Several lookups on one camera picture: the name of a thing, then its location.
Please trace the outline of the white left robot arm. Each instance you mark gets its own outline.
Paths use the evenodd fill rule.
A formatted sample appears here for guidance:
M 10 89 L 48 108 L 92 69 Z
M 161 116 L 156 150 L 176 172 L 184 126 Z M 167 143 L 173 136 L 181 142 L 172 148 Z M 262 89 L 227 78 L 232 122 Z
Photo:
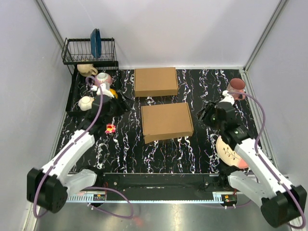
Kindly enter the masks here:
M 134 100 L 120 91 L 104 90 L 96 97 L 84 96 L 79 102 L 84 116 L 77 130 L 64 148 L 47 164 L 32 168 L 26 177 L 26 199 L 52 213 L 59 212 L 68 197 L 83 189 L 102 190 L 103 171 L 95 167 L 83 167 L 69 176 L 71 168 L 107 131 L 114 117 L 129 112 Z

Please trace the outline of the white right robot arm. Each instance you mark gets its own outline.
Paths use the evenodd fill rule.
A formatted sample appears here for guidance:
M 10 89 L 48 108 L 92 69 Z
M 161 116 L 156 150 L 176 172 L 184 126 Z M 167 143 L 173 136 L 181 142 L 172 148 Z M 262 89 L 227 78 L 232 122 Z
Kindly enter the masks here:
M 307 191 L 301 185 L 293 185 L 277 170 L 248 129 L 236 119 L 232 103 L 209 102 L 197 117 L 219 132 L 222 140 L 248 164 L 258 179 L 254 181 L 240 169 L 230 167 L 218 179 L 222 190 L 234 188 L 242 192 L 260 208 L 266 222 L 274 228 L 298 217 L 306 220 L 304 211 Z

